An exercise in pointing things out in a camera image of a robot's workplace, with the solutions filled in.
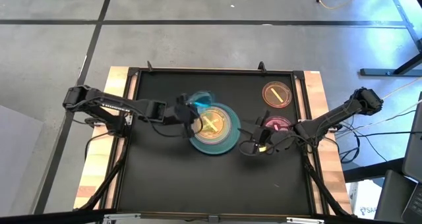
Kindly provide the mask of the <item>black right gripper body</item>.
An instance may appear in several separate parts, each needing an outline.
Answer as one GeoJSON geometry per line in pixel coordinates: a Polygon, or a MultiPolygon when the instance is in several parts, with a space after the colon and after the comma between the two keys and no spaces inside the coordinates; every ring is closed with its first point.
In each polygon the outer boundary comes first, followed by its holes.
{"type": "Polygon", "coordinates": [[[253,132],[254,151],[276,151],[289,149],[295,142],[296,133],[292,130],[275,130],[260,126],[253,132]]]}

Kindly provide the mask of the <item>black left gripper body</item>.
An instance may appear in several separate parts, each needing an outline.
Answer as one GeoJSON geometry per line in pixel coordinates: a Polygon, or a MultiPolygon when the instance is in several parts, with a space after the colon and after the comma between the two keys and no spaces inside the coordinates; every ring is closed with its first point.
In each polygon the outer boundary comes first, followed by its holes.
{"type": "Polygon", "coordinates": [[[190,103],[167,105],[164,109],[164,125],[191,126],[195,122],[195,107],[190,103]]]}

